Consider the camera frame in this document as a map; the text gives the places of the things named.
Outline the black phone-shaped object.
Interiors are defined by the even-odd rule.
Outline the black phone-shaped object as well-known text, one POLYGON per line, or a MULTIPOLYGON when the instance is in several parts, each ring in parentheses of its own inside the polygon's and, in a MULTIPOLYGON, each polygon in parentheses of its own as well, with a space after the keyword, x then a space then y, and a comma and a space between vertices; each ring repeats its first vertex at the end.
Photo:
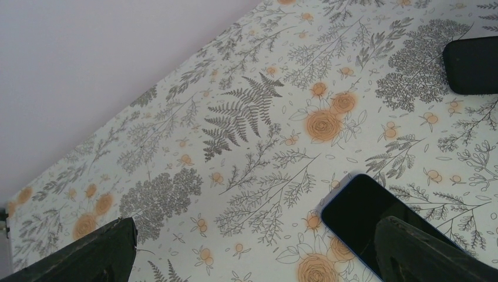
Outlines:
POLYGON ((442 53, 450 89, 460 95, 497 93, 497 36, 460 39, 442 53))

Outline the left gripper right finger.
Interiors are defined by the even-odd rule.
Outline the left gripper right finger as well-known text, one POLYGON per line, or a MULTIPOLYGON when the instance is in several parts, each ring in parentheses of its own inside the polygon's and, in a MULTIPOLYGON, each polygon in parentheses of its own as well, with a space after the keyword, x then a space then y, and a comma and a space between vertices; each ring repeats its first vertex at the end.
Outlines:
POLYGON ((497 269, 458 247, 389 216, 375 229, 383 281, 497 281, 497 269))

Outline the black smartphone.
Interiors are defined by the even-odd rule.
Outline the black smartphone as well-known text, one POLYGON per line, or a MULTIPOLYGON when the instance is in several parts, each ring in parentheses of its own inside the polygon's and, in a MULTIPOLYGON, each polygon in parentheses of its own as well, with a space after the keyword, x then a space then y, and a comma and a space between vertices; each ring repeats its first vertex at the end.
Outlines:
POLYGON ((429 203, 429 195, 420 187, 392 186, 384 188, 367 174, 354 176, 322 209, 321 219, 339 240, 344 243, 376 276, 381 271, 376 259, 374 235, 377 223, 395 216, 407 224, 457 248, 429 222, 438 216, 446 216, 443 203, 430 204, 428 213, 423 204, 429 203))

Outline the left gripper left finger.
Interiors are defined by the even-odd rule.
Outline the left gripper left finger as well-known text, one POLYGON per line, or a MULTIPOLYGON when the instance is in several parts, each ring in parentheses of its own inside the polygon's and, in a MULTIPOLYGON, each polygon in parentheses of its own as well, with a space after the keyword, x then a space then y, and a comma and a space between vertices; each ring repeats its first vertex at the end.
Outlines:
POLYGON ((1 281, 127 281, 136 247, 134 220, 118 218, 1 281))

